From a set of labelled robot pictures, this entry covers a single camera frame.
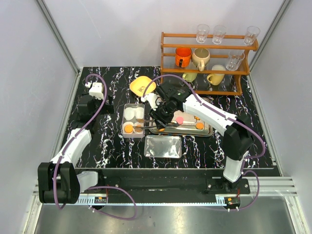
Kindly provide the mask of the clear glass left top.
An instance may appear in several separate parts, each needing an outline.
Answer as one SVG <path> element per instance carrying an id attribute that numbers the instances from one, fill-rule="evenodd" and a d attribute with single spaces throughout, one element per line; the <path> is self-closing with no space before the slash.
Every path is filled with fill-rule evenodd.
<path id="1" fill-rule="evenodd" d="M 196 30 L 196 41 L 197 43 L 204 43 L 208 34 L 210 27 L 206 24 L 200 24 L 197 26 Z"/>

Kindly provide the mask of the clear glass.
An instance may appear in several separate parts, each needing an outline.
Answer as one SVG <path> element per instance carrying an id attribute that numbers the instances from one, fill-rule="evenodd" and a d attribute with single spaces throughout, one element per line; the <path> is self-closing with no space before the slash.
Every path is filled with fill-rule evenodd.
<path id="1" fill-rule="evenodd" d="M 248 46 L 253 45 L 259 34 L 260 29 L 258 27 L 249 26 L 244 37 L 244 44 Z"/>
<path id="2" fill-rule="evenodd" d="M 226 34 L 227 28 L 223 25 L 216 25 L 213 31 L 213 39 L 212 42 L 214 44 L 221 44 L 222 40 Z"/>
<path id="3" fill-rule="evenodd" d="M 196 30 L 196 41 L 197 43 L 204 43 L 208 34 L 210 27 L 206 24 L 200 24 L 197 26 Z"/>

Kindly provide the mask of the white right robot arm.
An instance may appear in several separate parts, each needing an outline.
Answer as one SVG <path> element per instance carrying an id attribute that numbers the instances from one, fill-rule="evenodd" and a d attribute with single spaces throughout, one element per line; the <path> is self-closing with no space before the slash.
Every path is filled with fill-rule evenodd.
<path id="1" fill-rule="evenodd" d="M 141 99 L 149 102 L 150 117 L 158 129 L 169 126 L 176 111 L 185 112 L 211 125 L 222 135 L 222 150 L 226 156 L 221 187 L 233 193 L 239 187 L 244 158 L 254 142 L 252 134 L 244 127 L 244 120 L 227 113 L 205 101 L 189 87 L 174 87 L 162 83 Z"/>

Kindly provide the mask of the clear glass middle top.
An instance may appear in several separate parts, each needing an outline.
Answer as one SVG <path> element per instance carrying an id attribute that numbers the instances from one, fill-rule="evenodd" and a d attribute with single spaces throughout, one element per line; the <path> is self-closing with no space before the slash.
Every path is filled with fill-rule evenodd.
<path id="1" fill-rule="evenodd" d="M 216 25 L 213 31 L 213 39 L 212 42 L 214 44 L 221 44 L 222 40 L 226 34 L 227 28 L 223 25 Z"/>

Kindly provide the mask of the pink sandwich cookie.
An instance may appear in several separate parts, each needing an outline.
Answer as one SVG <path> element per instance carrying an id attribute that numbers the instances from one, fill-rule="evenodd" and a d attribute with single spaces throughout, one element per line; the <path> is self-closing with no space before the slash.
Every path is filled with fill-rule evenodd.
<path id="1" fill-rule="evenodd" d="M 184 118 L 183 117 L 181 117 L 181 116 L 178 116 L 178 117 L 176 117 L 176 122 L 178 123 L 178 124 L 183 124 L 183 122 L 184 122 Z"/>

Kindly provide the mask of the white cookie box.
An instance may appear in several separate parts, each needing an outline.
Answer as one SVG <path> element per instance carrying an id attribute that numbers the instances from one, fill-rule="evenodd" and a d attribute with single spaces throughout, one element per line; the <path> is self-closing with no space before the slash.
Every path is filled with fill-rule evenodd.
<path id="1" fill-rule="evenodd" d="M 143 104 L 125 104 L 122 115 L 121 133 L 124 138 L 143 138 L 144 130 L 140 133 L 136 133 L 135 130 L 127 134 L 124 132 L 124 126 L 131 124 L 135 126 L 134 121 L 136 119 L 144 119 L 144 105 Z"/>

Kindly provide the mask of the orange sandwich cookie top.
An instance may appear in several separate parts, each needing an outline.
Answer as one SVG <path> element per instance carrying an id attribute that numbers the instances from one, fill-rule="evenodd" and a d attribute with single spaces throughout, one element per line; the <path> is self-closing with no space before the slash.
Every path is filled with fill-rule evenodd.
<path id="1" fill-rule="evenodd" d="M 126 124 L 126 125 L 124 126 L 124 132 L 125 132 L 125 133 L 130 134 L 130 133 L 132 133 L 133 131 L 134 131 L 133 125 L 131 125 L 131 124 Z"/>

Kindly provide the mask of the orange mug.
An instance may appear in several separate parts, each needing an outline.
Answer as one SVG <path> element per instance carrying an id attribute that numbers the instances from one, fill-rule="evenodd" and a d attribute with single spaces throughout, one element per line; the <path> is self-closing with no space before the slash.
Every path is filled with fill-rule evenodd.
<path id="1" fill-rule="evenodd" d="M 179 47 L 175 50 L 175 64 L 180 68 L 186 68 L 191 60 L 192 50 L 188 47 Z"/>

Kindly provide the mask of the green mug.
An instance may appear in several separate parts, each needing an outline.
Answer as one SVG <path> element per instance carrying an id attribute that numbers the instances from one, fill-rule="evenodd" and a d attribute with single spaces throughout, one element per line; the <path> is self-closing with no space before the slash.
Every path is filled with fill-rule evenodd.
<path id="1" fill-rule="evenodd" d="M 182 78 L 187 82 L 193 82 L 197 77 L 197 73 L 184 73 Z"/>

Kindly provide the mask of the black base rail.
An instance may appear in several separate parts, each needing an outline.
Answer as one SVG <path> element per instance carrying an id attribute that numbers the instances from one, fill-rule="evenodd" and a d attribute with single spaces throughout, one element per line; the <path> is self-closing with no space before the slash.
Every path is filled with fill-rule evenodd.
<path id="1" fill-rule="evenodd" d="M 129 203 L 129 197 L 119 191 L 124 189 L 137 205 L 194 205 L 217 203 L 216 196 L 250 194 L 248 180 L 231 183 L 224 179 L 222 169 L 97 169 L 99 181 L 95 189 L 82 193 L 92 203 Z"/>

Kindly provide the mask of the clear glass right top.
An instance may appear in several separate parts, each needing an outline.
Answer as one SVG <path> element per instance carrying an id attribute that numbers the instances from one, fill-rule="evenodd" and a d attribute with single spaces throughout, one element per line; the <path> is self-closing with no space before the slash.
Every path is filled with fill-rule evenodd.
<path id="1" fill-rule="evenodd" d="M 244 37 L 244 44 L 248 46 L 253 45 L 259 34 L 260 29 L 258 27 L 249 26 Z"/>

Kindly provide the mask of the metal tongs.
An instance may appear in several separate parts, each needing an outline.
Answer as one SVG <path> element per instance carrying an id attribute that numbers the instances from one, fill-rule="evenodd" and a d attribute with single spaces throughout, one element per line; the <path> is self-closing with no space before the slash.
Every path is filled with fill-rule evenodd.
<path id="1" fill-rule="evenodd" d="M 146 129 L 166 129 L 166 128 L 176 128 L 179 127 L 180 124 L 178 124 L 177 122 L 169 122 L 168 124 L 162 124 L 159 123 L 157 120 L 154 119 L 136 119 L 134 121 L 135 126 L 137 125 L 141 125 L 143 127 L 144 130 Z"/>

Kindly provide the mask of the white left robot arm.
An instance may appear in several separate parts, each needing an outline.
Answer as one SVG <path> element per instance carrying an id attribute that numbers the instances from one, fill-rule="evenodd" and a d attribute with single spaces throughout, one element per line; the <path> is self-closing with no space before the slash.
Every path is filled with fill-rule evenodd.
<path id="1" fill-rule="evenodd" d="M 70 133 L 66 143 L 49 162 L 38 166 L 39 200 L 41 203 L 75 204 L 78 197 L 90 188 L 94 193 L 100 193 L 105 188 L 104 179 L 98 177 L 95 171 L 77 174 L 75 165 L 84 149 L 97 131 L 97 120 L 104 114 L 113 114 L 113 97 L 109 95 L 104 104 L 92 95 L 84 94 L 78 98 L 78 112 L 74 121 L 76 127 Z"/>

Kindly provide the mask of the yellow mug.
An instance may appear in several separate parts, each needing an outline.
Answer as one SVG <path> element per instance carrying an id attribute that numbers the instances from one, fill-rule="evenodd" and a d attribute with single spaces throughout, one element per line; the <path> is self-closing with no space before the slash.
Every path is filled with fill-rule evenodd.
<path id="1" fill-rule="evenodd" d="M 225 71 L 226 68 L 223 65 L 214 65 L 212 67 L 212 71 Z M 211 85 L 219 85 L 223 78 L 224 78 L 225 74 L 217 74 L 217 73 L 211 73 L 207 76 L 207 81 L 211 84 Z"/>

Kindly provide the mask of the large steel baking tray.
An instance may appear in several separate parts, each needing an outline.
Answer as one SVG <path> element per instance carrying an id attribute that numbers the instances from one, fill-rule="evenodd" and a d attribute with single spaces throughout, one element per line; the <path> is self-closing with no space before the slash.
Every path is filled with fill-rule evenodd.
<path id="1" fill-rule="evenodd" d="M 174 135 L 186 135 L 186 136 L 202 136 L 209 137 L 213 133 L 213 128 L 205 123 L 203 120 L 195 120 L 195 116 L 188 114 L 186 112 L 182 112 L 180 110 L 176 110 L 174 112 L 174 117 L 171 122 L 176 122 L 176 117 L 181 116 L 184 118 L 183 124 L 179 127 L 166 128 L 163 132 L 157 131 L 157 129 L 149 129 L 149 131 L 153 134 L 174 134 Z M 197 122 L 201 122 L 204 124 L 204 129 L 199 130 L 195 127 Z"/>

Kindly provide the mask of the wooden cup rack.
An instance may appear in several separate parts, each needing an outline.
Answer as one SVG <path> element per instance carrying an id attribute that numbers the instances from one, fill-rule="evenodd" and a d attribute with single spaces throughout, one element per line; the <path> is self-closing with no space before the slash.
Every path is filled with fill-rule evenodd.
<path id="1" fill-rule="evenodd" d="M 211 54 L 209 63 L 203 71 L 197 68 L 181 68 L 175 63 L 175 50 L 180 47 L 188 47 L 193 51 L 197 48 L 204 48 Z M 250 51 L 257 51 L 259 48 L 258 41 L 254 41 L 252 45 L 244 43 L 243 35 L 226 35 L 221 44 L 213 43 L 213 36 L 208 35 L 204 43 L 196 41 L 195 34 L 177 34 L 177 33 L 161 33 L 161 74 L 184 74 L 197 73 L 197 77 L 192 82 L 193 88 L 200 95 L 227 95 L 240 96 L 243 94 L 241 87 L 241 78 L 250 73 L 248 65 L 248 55 Z M 225 77 L 219 85 L 212 85 L 207 81 L 207 76 L 219 71 L 213 71 L 215 65 L 226 66 L 229 61 L 230 52 L 240 52 L 245 57 L 239 68 L 235 71 L 225 71 Z"/>

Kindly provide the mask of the yellow square plate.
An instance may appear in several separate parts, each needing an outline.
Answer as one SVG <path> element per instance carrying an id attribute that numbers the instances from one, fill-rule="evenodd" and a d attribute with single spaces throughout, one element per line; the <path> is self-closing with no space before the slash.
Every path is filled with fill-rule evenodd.
<path id="1" fill-rule="evenodd" d="M 147 76 L 139 76 L 130 83 L 130 90 L 137 96 L 142 97 L 143 93 L 152 80 Z M 153 82 L 147 89 L 145 94 L 149 94 L 156 89 L 156 83 Z"/>

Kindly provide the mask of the beige mug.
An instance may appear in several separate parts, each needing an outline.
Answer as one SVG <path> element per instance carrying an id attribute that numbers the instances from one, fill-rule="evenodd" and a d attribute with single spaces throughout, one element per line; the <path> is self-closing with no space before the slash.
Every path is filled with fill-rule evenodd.
<path id="1" fill-rule="evenodd" d="M 202 72 L 210 61 L 210 52 L 205 48 L 197 48 L 194 50 L 191 59 L 193 65 Z"/>

